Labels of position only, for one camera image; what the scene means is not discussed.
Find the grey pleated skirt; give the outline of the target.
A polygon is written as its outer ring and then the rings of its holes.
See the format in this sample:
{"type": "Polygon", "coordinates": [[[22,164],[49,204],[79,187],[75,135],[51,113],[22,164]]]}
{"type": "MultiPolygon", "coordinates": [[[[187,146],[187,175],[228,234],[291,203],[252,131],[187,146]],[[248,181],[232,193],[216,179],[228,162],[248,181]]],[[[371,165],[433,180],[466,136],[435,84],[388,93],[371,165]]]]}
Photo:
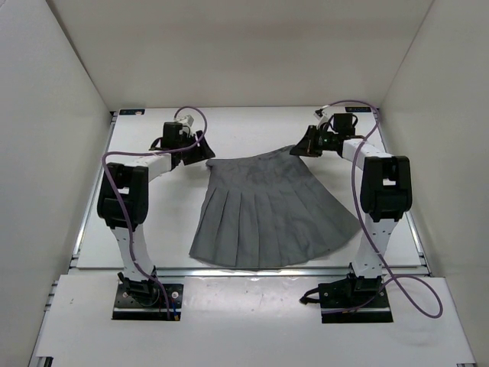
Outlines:
{"type": "Polygon", "coordinates": [[[191,258],[223,268],[283,268],[329,255],[356,236],[358,219],[290,150],[207,161],[191,258]]]}

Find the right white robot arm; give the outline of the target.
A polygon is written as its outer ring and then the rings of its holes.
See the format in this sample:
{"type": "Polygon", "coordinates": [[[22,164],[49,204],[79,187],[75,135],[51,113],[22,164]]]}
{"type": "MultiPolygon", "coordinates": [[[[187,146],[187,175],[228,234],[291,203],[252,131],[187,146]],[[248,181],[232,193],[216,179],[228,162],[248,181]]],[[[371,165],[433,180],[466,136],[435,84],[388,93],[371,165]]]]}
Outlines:
{"type": "Polygon", "coordinates": [[[351,171],[361,172],[361,185],[351,188],[355,211],[361,224],[361,244],[343,280],[318,289],[327,313],[351,313],[379,298],[384,254],[398,222],[412,205],[410,161],[388,154],[355,131],[358,117],[352,113],[314,113],[317,125],[307,128],[291,154],[318,158],[334,151],[351,162],[351,171]]]}

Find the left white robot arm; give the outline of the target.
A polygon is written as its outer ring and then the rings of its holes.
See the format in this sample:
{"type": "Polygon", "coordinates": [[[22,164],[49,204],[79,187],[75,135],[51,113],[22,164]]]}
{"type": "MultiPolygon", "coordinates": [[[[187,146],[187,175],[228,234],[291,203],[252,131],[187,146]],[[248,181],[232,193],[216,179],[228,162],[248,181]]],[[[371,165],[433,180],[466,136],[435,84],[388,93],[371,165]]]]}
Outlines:
{"type": "Polygon", "coordinates": [[[151,144],[149,152],[131,163],[108,163],[102,159],[104,174],[97,214],[118,244],[124,266],[118,277],[124,292],[142,307],[152,307],[168,298],[157,280],[144,237],[150,182],[181,164],[195,164],[215,156],[204,131],[195,132],[192,127],[192,116],[175,118],[164,123],[162,135],[151,144]]]}

